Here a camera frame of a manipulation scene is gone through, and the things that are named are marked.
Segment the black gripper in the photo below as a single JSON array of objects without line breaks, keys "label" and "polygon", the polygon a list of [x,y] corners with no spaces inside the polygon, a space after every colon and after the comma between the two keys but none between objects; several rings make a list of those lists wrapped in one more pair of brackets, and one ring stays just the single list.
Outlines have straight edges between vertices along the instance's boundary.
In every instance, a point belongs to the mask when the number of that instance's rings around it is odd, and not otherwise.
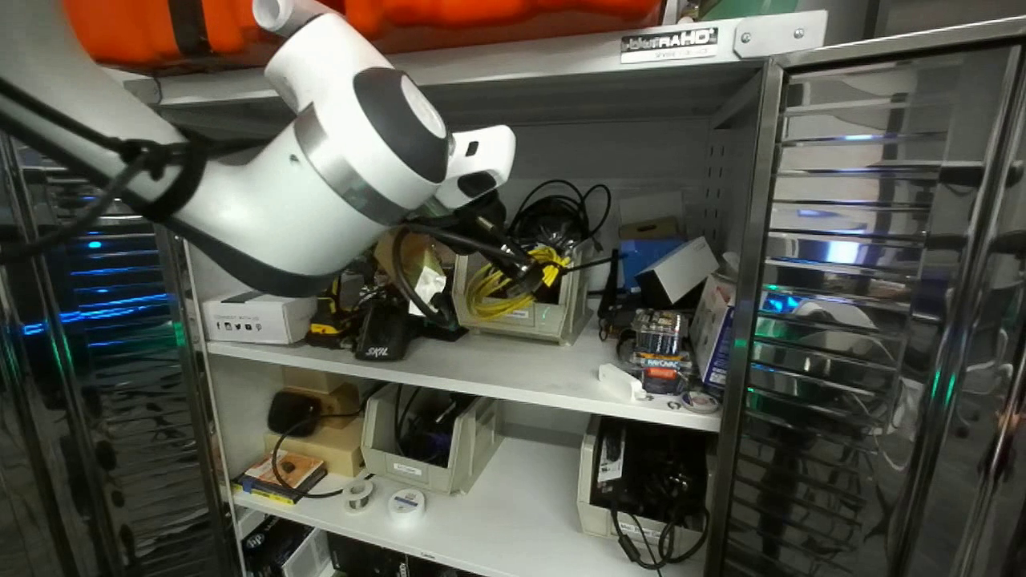
[{"label": "black gripper", "polygon": [[494,206],[457,207],[456,232],[511,280],[525,276],[533,265],[529,252],[506,232],[503,212]]}]

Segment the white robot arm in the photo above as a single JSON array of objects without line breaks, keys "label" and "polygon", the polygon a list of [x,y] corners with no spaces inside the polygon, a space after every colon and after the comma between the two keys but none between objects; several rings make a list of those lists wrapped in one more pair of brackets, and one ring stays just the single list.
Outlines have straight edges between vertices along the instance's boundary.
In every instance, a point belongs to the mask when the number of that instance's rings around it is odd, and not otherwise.
[{"label": "white robot arm", "polygon": [[0,0],[0,124],[269,296],[314,296],[419,207],[511,180],[514,129],[447,124],[323,0],[253,0],[253,15],[283,37],[264,75],[293,109],[258,146],[189,142],[83,52],[58,0]]}]

